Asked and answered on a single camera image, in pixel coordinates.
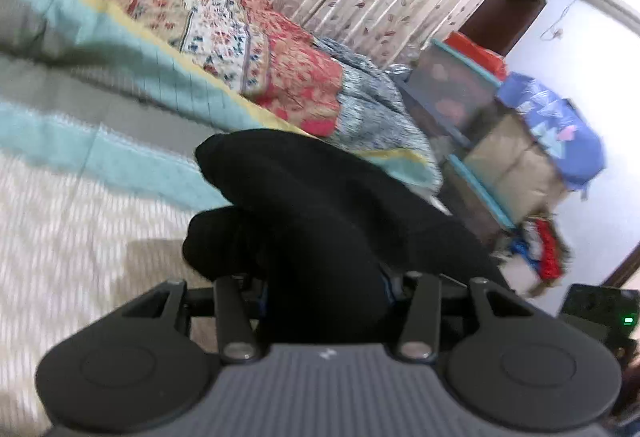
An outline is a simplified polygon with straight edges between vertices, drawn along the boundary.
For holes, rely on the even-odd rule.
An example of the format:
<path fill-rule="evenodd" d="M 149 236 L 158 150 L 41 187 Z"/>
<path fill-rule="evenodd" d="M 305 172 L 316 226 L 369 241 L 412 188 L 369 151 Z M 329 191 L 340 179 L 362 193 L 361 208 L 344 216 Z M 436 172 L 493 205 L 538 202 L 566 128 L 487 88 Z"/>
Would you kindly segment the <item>blue patterned cloth bag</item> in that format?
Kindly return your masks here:
<path fill-rule="evenodd" d="M 570 100 L 538 79 L 510 73 L 498 100 L 518 114 L 570 191 L 585 192 L 605 168 L 603 143 Z"/>

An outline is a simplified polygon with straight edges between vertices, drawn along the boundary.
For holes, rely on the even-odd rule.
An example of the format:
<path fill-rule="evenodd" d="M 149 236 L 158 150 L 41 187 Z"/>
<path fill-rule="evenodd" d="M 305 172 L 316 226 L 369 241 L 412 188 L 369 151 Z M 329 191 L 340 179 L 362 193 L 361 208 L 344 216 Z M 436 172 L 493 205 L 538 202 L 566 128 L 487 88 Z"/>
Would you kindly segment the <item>grey teal storage box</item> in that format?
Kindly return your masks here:
<path fill-rule="evenodd" d="M 445 137 L 458 151 L 473 149 L 504 114 L 497 102 L 499 79 L 437 40 L 397 86 L 427 137 Z"/>

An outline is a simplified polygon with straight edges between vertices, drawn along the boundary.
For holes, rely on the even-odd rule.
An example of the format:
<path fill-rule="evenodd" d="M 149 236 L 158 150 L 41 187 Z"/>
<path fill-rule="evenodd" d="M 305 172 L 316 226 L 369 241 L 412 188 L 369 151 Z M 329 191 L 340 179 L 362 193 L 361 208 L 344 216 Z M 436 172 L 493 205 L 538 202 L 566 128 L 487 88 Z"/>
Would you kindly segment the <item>red floral patchwork quilt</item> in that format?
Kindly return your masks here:
<path fill-rule="evenodd" d="M 230 90 L 349 151 L 432 154 L 392 80 L 265 0 L 111 0 Z"/>

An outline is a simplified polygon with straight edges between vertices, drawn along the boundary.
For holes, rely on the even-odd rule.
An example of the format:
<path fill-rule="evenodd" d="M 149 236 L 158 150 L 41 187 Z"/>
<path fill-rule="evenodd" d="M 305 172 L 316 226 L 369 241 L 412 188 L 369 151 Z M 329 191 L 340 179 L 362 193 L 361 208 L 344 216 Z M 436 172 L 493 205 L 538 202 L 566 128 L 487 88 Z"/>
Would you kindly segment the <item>black pants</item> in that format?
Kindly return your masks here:
<path fill-rule="evenodd" d="M 385 270 L 503 282 L 473 233 L 360 157 L 290 132 L 215 134 L 195 158 L 227 205 L 195 215 L 182 253 L 207 280 L 265 283 L 264 345 L 396 341 L 408 306 Z"/>

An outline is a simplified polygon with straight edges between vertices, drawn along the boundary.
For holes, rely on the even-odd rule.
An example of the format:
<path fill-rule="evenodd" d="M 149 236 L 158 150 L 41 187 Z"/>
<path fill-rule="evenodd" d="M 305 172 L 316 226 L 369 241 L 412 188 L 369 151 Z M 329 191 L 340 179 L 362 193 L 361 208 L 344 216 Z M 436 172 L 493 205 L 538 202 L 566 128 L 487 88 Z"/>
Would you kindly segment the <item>white teal patterned bedsheet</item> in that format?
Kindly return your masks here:
<path fill-rule="evenodd" d="M 224 206 L 195 148 L 288 130 L 109 0 L 1 0 L 1 431 L 38 436 L 43 355 L 168 279 Z"/>

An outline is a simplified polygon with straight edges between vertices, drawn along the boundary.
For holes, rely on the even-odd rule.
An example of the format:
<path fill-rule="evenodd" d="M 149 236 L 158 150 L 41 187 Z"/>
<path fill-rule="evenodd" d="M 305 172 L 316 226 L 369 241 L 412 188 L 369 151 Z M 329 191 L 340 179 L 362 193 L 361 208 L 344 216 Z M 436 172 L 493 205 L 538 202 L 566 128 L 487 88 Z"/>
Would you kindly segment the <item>dark brown wooden door frame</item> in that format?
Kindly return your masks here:
<path fill-rule="evenodd" d="M 546 3 L 546 0 L 484 0 L 460 27 L 460 33 L 477 45 L 506 56 Z"/>

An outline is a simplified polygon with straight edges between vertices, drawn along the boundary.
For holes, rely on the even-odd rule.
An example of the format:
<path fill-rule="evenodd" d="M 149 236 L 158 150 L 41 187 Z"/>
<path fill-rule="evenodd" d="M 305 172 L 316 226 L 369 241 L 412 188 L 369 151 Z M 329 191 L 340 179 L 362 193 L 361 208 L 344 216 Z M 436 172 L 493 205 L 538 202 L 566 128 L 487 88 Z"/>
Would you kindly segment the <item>black device with green light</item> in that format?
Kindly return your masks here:
<path fill-rule="evenodd" d="M 559 318 L 605 345 L 623 370 L 634 361 L 638 349 L 634 338 L 639 322 L 638 291 L 573 284 Z"/>

